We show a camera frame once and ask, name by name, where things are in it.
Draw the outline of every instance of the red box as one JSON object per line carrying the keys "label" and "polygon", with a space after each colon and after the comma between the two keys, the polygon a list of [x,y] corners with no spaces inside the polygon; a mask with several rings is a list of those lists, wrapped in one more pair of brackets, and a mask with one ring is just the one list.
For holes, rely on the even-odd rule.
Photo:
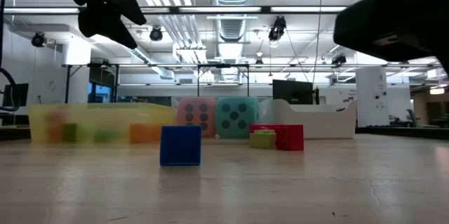
{"label": "red box", "polygon": [[254,130],[275,130],[278,150],[304,150],[303,125],[251,124],[250,133],[254,133]]}
{"label": "red box", "polygon": [[177,107],[176,122],[180,126],[201,126],[203,137],[215,136],[214,98],[183,98]]}

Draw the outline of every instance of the computer screen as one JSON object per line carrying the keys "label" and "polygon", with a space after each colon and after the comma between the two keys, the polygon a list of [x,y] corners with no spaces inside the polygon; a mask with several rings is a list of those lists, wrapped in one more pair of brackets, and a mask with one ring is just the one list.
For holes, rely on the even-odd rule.
{"label": "computer screen", "polygon": [[[17,85],[17,90],[20,95],[20,106],[21,107],[27,106],[28,84],[16,84],[16,85]],[[12,97],[11,91],[12,91],[11,85],[10,84],[5,85],[5,93],[3,96],[3,106],[4,107],[12,107],[14,105],[17,105],[17,104],[13,105],[13,102],[11,100],[11,97]]]}
{"label": "computer screen", "polygon": [[309,82],[273,80],[273,99],[283,99],[291,105],[313,105],[313,89]]}

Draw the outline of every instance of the cable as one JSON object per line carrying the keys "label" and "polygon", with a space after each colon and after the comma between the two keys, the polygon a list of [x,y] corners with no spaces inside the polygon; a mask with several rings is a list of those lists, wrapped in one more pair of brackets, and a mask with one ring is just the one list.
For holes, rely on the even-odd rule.
{"label": "cable", "polygon": [[321,27],[321,7],[323,5],[323,0],[320,0],[320,12],[318,14],[318,32],[316,37],[316,56],[315,56],[315,66],[314,66],[314,78],[311,81],[312,86],[315,84],[315,75],[316,75],[316,63],[318,62],[318,48],[320,44],[320,27]]}
{"label": "cable", "polygon": [[287,27],[286,27],[286,33],[287,33],[287,36],[288,36],[288,40],[290,41],[290,45],[292,46],[293,53],[295,54],[297,63],[300,65],[301,71],[302,71],[302,73],[304,74],[304,77],[306,77],[307,83],[309,83],[309,79],[307,78],[306,72],[304,71],[304,69],[302,69],[302,65],[301,65],[301,62],[300,62],[300,58],[299,58],[299,57],[297,56],[297,54],[296,54],[295,47],[293,46],[293,42],[292,42],[292,39],[290,38],[290,34],[288,33]]}

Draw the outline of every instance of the translucent yellow bin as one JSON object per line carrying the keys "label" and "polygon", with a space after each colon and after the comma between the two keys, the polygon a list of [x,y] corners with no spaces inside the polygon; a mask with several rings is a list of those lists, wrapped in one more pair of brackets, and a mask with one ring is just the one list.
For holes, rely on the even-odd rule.
{"label": "translucent yellow bin", "polygon": [[147,103],[33,105],[29,122],[33,143],[150,143],[175,124],[171,107]]}

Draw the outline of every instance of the blue foam block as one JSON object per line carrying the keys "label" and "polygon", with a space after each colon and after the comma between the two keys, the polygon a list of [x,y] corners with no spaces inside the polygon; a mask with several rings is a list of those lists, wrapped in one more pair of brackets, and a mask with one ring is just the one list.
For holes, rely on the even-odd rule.
{"label": "blue foam block", "polygon": [[201,163],[201,126],[162,126],[161,166]]}

